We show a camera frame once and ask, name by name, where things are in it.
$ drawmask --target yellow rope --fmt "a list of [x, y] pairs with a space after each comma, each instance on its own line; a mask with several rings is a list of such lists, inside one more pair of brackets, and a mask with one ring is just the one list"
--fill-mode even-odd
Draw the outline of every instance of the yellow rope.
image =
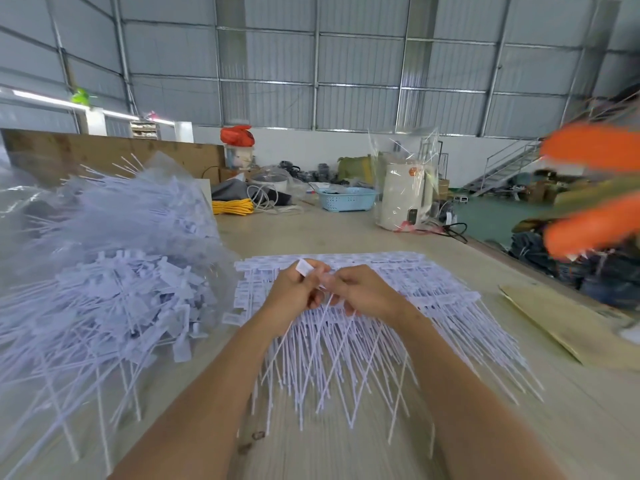
[[215, 215], [235, 214], [237, 216], [247, 216], [253, 213], [253, 202], [250, 198], [230, 200], [228, 202], [214, 200], [211, 202], [211, 206]]

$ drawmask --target green floor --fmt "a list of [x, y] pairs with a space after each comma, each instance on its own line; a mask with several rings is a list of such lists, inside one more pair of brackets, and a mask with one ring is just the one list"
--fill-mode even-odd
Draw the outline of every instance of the green floor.
[[468, 225], [467, 234], [478, 241], [494, 239], [505, 246], [511, 245], [511, 228], [527, 217], [535, 217], [548, 205], [494, 197], [469, 197], [468, 203], [455, 204], [458, 222]]

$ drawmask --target wooden table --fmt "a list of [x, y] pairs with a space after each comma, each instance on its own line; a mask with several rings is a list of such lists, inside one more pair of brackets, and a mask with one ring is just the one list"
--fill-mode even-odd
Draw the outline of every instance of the wooden table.
[[[480, 291], [498, 322], [518, 339], [523, 355], [546, 391], [544, 403], [531, 395], [519, 394], [520, 406], [514, 408], [537, 432], [570, 478], [640, 477], [640, 414], [637, 413], [640, 378], [631, 372], [583, 367], [524, 318], [498, 290], [498, 285], [503, 283], [535, 283], [535, 277], [526, 276], [451, 238], [396, 234], [380, 229], [373, 224], [370, 212], [334, 214], [305, 207], [305, 213], [300, 215], [219, 216], [218, 225], [228, 247], [243, 258], [400, 250], [425, 254], [466, 282], [469, 288]], [[210, 338], [199, 342], [195, 357], [189, 363], [174, 365], [162, 357], [165, 363], [150, 371], [141, 384], [142, 422], [126, 421], [113, 442], [116, 459], [124, 455], [158, 414], [215, 357], [232, 332], [222, 327]], [[302, 432], [292, 400], [286, 394], [278, 393], [272, 412], [271, 434], [253, 443], [245, 454], [234, 456], [229, 478], [448, 478], [437, 446], [434, 459], [428, 459], [429, 416], [412, 383], [405, 382], [404, 395], [411, 417], [399, 414], [393, 442], [388, 445], [391, 417], [375, 391], [362, 396], [353, 430], [348, 428], [341, 405], [329, 403], [320, 415], [308, 408]], [[250, 442], [254, 431], [264, 430], [265, 396], [260, 395], [263, 401], [259, 399], [256, 415], [245, 418], [239, 445]], [[99, 478], [104, 464], [96, 425], [93, 401], [85, 405], [74, 421], [74, 428], [81, 432], [83, 439], [80, 462], [70, 464], [67, 446], [59, 438], [34, 464], [22, 471], [22, 477]]]

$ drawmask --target orange object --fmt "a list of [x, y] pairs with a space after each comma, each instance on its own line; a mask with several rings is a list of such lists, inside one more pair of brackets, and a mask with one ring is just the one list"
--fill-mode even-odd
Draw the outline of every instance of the orange object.
[[567, 125], [542, 142], [553, 160], [612, 171], [640, 170], [640, 133], [601, 123]]
[[233, 146], [253, 146], [255, 144], [255, 138], [249, 129], [251, 129], [249, 125], [222, 128], [220, 129], [220, 140], [222, 140], [222, 143]]
[[[554, 160], [608, 171], [640, 170], [640, 133], [604, 124], [568, 125], [551, 134], [541, 153]], [[640, 232], [640, 192], [608, 200], [551, 224], [545, 246], [554, 258], [613, 246]]]
[[558, 259], [590, 249], [613, 246], [640, 232], [640, 192], [607, 201], [551, 224], [545, 246]]

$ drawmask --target forearm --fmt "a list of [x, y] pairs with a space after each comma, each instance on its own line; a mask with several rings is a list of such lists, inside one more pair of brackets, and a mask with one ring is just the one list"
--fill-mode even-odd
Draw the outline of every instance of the forearm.
[[462, 362], [427, 318], [407, 307], [396, 331], [411, 356], [453, 479], [564, 478], [532, 432]]
[[112, 478], [223, 479], [272, 339], [258, 312], [118, 464]]

